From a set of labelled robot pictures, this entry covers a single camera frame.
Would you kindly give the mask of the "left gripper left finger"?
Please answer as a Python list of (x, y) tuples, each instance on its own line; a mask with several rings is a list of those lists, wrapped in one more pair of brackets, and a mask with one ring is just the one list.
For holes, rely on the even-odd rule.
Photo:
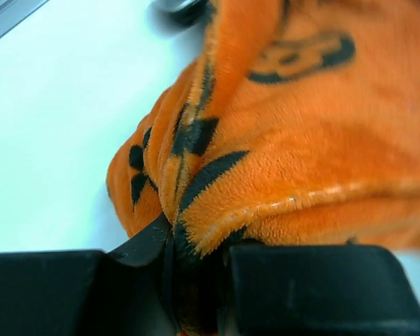
[(175, 335), (164, 215), (111, 252), (0, 253), (0, 335)]

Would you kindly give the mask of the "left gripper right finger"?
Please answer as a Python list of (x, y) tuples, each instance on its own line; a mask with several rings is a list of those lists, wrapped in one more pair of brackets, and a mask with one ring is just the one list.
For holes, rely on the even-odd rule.
[(219, 335), (420, 335), (420, 304), (398, 259), (371, 245), (228, 251)]

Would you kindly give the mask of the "orange black patterned cloth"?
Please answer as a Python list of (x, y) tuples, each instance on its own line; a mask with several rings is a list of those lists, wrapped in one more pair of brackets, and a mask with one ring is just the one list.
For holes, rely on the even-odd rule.
[(420, 1), (211, 1), (198, 58), (115, 154), (128, 235), (420, 249)]

